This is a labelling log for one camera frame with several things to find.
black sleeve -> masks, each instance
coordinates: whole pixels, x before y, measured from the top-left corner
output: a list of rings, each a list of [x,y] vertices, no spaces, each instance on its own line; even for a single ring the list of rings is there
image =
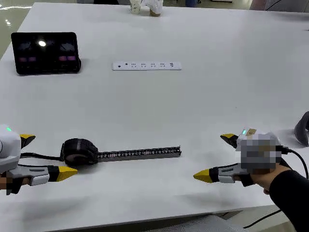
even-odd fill
[[[309,231],[309,180],[294,170],[285,171],[272,181],[269,195],[297,232]]]

human hand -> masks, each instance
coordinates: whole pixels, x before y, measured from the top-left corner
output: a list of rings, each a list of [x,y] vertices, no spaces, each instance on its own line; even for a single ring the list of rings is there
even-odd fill
[[[12,183],[12,178],[6,177],[4,174],[0,174],[0,190],[6,189],[8,184]],[[22,185],[28,185],[30,183],[29,178],[24,178]]]
[[[263,187],[264,193],[268,195],[271,182],[275,179],[276,176],[287,170],[290,170],[290,168],[276,163],[276,168],[270,170],[270,172],[267,174],[251,174],[251,178],[255,184]]]

white object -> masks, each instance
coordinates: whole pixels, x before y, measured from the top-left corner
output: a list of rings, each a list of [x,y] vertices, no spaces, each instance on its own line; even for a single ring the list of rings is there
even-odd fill
[[[35,176],[31,180],[31,186],[46,184],[49,180],[49,175]]]
[[[74,230],[273,205],[259,186],[208,185],[193,174],[235,163],[223,133],[238,133],[244,124],[274,133],[294,128],[308,105],[308,24],[295,20],[302,14],[164,7],[164,17],[151,18],[128,11],[34,3],[19,31],[76,32],[83,68],[18,76],[10,45],[0,61],[0,121],[37,136],[23,152],[59,156],[65,140],[80,137],[101,151],[181,145],[181,157],[99,163],[65,181],[23,186],[17,195],[0,191],[1,231]],[[185,68],[112,71],[120,58],[168,58]],[[304,174],[296,156],[284,159]],[[46,165],[28,164],[35,162]]]
[[[138,15],[140,13],[141,0],[130,0],[131,13]]]
[[[113,70],[181,70],[180,62],[173,61],[118,61],[112,64]]]
[[[15,168],[20,158],[20,136],[7,125],[0,125],[0,173]]]
[[[143,0],[141,4],[148,6],[155,14],[162,13],[163,0]]]

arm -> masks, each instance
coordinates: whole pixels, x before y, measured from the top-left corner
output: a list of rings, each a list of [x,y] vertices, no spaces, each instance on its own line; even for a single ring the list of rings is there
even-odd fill
[[[296,231],[309,231],[306,213],[309,207],[309,180],[281,165],[268,174],[251,176],[285,213]]]

black cable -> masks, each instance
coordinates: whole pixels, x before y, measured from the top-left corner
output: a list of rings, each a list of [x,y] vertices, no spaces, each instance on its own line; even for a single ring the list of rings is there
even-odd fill
[[[275,212],[273,212],[273,213],[271,213],[271,214],[268,214],[268,215],[266,215],[266,216],[264,216],[264,217],[261,217],[260,219],[258,219],[258,220],[255,221],[254,223],[250,224],[249,226],[245,226],[244,229],[249,228],[249,227],[255,225],[256,223],[258,223],[258,222],[264,220],[265,218],[268,218],[268,217],[270,217],[270,216],[273,216],[273,215],[275,215],[275,214],[277,214],[277,213],[279,213],[279,212],[281,212],[281,210],[277,210],[277,211],[275,211]]]
[[[36,166],[36,165],[24,165],[24,164],[19,164],[18,166],[21,166],[21,167],[29,167],[29,168],[47,168],[48,166],[46,165],[43,165],[43,166]]]
[[[268,7],[265,11],[268,11],[271,7],[273,7],[274,5],[276,5],[277,3],[281,2],[282,0],[278,0],[275,3],[273,3],[270,7]]]
[[[61,161],[60,157],[53,157],[53,156],[43,156],[37,153],[32,152],[25,152],[20,154],[20,158],[38,158],[38,159],[45,159],[45,160],[58,160]]]
[[[306,165],[304,159],[303,159],[296,151],[293,151],[293,150],[291,150],[291,149],[287,149],[287,152],[295,154],[295,155],[300,159],[300,161],[302,162],[302,164],[303,164],[303,166],[304,166],[304,169],[305,169],[306,178],[309,179],[308,168],[307,168],[307,165]],[[260,222],[260,221],[262,221],[262,220],[264,220],[264,219],[266,219],[266,218],[268,218],[268,217],[270,217],[270,216],[273,216],[273,215],[275,215],[275,214],[277,214],[277,213],[279,213],[279,212],[281,212],[280,209],[277,210],[277,211],[275,211],[275,212],[273,212],[273,213],[271,213],[271,214],[268,214],[268,215],[266,215],[266,216],[264,216],[264,217],[258,219],[257,221],[255,221],[254,223],[250,224],[249,226],[245,226],[244,229],[247,229],[247,228],[249,228],[249,227],[255,225],[256,223],[258,223],[258,222]]]
[[[293,150],[289,149],[288,152],[293,153],[297,157],[299,157],[300,161],[303,163],[303,166],[304,166],[304,169],[305,169],[305,173],[306,173],[306,178],[309,179],[308,168],[307,168],[307,165],[306,165],[304,159],[296,151],[293,151]]]

